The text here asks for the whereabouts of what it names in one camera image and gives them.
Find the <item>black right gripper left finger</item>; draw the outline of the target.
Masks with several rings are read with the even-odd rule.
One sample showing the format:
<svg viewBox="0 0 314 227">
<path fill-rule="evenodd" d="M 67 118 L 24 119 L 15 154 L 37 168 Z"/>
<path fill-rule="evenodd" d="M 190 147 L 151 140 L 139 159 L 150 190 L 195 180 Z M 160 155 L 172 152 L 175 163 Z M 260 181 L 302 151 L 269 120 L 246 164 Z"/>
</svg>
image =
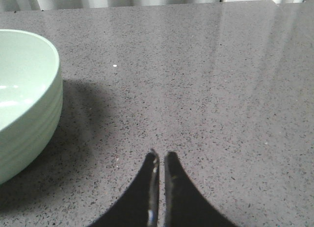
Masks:
<svg viewBox="0 0 314 227">
<path fill-rule="evenodd" d="M 156 227 L 159 204 L 159 156 L 151 150 L 122 196 L 91 227 Z"/>
</svg>

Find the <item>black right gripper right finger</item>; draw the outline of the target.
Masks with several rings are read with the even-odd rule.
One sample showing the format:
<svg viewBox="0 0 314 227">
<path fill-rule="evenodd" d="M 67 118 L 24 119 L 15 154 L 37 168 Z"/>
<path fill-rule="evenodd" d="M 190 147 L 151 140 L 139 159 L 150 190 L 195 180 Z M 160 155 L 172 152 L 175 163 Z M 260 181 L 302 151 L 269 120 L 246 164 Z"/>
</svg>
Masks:
<svg viewBox="0 0 314 227">
<path fill-rule="evenodd" d="M 198 191 L 183 169 L 178 155 L 165 157 L 165 226 L 234 227 Z"/>
</svg>

